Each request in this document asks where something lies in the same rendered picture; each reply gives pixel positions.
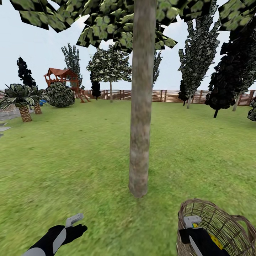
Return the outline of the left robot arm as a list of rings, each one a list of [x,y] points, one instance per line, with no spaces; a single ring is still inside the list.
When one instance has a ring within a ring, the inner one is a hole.
[[[56,225],[51,227],[47,234],[31,246],[22,256],[54,256],[60,246],[79,238],[87,230],[87,226],[82,226],[82,224],[73,227],[73,223],[83,218],[84,214],[78,213],[67,218],[65,226]]]

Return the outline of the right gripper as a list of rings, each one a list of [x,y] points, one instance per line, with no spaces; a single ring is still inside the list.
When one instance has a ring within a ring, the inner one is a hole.
[[[189,244],[190,242],[190,238],[189,238],[189,232],[190,232],[191,228],[187,228],[187,229],[180,229],[179,233],[182,239],[182,243],[183,244]]]

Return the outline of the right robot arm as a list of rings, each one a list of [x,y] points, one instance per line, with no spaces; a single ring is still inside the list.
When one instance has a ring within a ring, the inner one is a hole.
[[[201,221],[202,218],[197,214],[184,217],[186,229],[179,230],[182,243],[191,243],[198,256],[231,256],[226,249],[220,249],[211,240],[208,231],[205,231],[204,227],[193,227],[192,224],[198,224]]]

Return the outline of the wicker basket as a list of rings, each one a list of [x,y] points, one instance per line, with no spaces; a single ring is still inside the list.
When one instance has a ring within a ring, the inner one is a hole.
[[[216,210],[219,209],[220,212],[222,211],[223,213],[220,213],[223,218],[221,217],[221,219],[223,219],[224,222],[220,221],[222,224],[222,227],[219,229],[216,229],[216,233],[214,234],[215,237],[218,240],[222,240],[225,245],[223,246],[224,249],[225,248],[230,248],[230,246],[232,247],[232,250],[235,251],[235,255],[234,256],[256,256],[256,228],[252,225],[252,223],[244,216],[241,216],[239,214],[231,214],[229,215],[227,212],[223,211],[221,208],[219,208],[218,206],[216,206],[214,203],[208,201],[208,200],[202,200],[199,198],[194,198],[194,199],[188,199],[186,201],[184,201],[181,206],[180,206],[180,210],[178,212],[178,229],[177,229],[177,244],[176,244],[176,251],[177,251],[177,256],[198,256],[195,252],[195,250],[192,247],[192,244],[183,244],[182,243],[182,239],[179,233],[180,229],[186,229],[186,223],[184,222],[184,217],[187,215],[187,213],[189,212],[187,210],[187,205],[189,203],[194,204],[195,203],[201,203],[201,208],[202,209],[206,209],[205,205],[208,205],[210,207],[213,207],[214,210],[212,210],[212,214],[210,216],[210,220],[214,217],[214,214],[216,214]],[[217,210],[218,212],[218,210]],[[224,214],[224,215],[223,215]],[[218,216],[220,218],[220,216]],[[248,233],[246,233],[245,229],[237,222],[237,221],[244,221],[247,225],[247,230]],[[226,224],[231,224],[233,226],[233,230],[231,229],[230,226],[227,226]],[[208,224],[206,224],[205,227],[205,231],[208,230],[210,226],[210,221],[208,222]],[[226,227],[232,234],[226,234],[223,230],[223,228]],[[238,228],[238,230],[237,230]],[[226,238],[221,236],[220,234],[223,234]],[[241,235],[240,235],[241,233]],[[238,241],[240,243],[241,249],[238,246],[237,242],[236,242],[236,237],[238,238]],[[241,237],[242,236],[242,237]],[[220,239],[219,239],[220,238]],[[249,255],[250,253],[250,255]]]

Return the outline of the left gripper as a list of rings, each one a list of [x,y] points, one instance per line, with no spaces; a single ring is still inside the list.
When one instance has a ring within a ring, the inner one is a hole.
[[[85,226],[85,225],[82,226],[82,224],[79,224],[75,227],[69,227],[69,230],[70,230],[70,238],[69,238],[67,244],[72,242],[74,239],[77,239],[80,236],[82,236],[83,232],[85,232],[87,230],[87,226]]]

